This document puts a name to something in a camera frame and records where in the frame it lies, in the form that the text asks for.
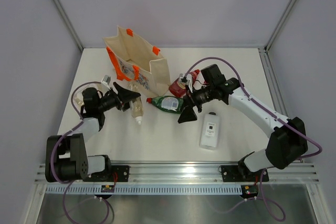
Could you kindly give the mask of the green dish soap bottle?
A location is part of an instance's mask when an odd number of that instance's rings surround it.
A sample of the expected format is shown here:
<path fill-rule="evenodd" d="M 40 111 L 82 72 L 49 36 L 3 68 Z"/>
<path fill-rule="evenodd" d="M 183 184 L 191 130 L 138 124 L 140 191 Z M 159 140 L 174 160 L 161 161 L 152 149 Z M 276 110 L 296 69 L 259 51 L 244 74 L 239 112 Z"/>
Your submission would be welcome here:
<path fill-rule="evenodd" d="M 173 114 L 181 114 L 183 99 L 171 95 L 147 98 L 146 102 L 157 109 Z"/>

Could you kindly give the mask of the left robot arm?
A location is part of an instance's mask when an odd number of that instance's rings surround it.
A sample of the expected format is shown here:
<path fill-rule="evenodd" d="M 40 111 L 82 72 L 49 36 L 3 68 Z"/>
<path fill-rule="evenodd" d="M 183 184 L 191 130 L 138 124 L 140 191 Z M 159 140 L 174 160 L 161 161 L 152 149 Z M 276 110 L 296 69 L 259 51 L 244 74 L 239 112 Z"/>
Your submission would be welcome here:
<path fill-rule="evenodd" d="M 86 82 L 75 90 L 81 91 L 83 105 L 75 112 L 79 123 L 63 135 L 47 139 L 45 178 L 49 183 L 67 184 L 74 180 L 84 182 L 116 182 L 118 170 L 111 165 L 107 155 L 88 156 L 86 141 L 100 132 L 105 123 L 105 112 L 116 108 L 126 111 L 130 103 L 141 95 L 113 83 L 106 93 Z"/>

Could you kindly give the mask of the clear liquid soap bottle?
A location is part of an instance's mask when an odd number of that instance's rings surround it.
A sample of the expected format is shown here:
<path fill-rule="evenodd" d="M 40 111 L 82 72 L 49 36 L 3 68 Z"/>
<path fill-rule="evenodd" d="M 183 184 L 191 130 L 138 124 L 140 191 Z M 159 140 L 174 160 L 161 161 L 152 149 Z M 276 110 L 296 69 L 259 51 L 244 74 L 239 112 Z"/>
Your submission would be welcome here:
<path fill-rule="evenodd" d="M 135 81 L 129 82 L 128 88 L 133 91 L 139 93 L 139 87 Z M 143 105 L 141 101 L 141 96 L 137 97 L 136 99 L 130 101 L 130 109 L 132 117 L 135 119 L 138 125 L 142 124 L 142 119 L 144 115 Z"/>

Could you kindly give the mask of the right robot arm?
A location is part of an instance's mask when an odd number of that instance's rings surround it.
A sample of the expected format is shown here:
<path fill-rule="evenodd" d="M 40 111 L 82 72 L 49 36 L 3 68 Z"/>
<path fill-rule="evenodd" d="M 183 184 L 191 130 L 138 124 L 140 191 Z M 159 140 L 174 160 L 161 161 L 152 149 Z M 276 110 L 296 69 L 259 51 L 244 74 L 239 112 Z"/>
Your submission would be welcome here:
<path fill-rule="evenodd" d="M 301 119 L 290 119 L 272 111 L 243 89 L 238 79 L 226 79 L 216 64 L 202 69 L 201 74 L 206 85 L 198 90 L 187 89 L 178 123 L 196 121 L 195 108 L 201 112 L 204 103 L 219 100 L 245 114 L 269 138 L 265 149 L 238 161 L 241 179 L 250 180 L 268 167 L 284 169 L 307 152 L 306 130 Z"/>

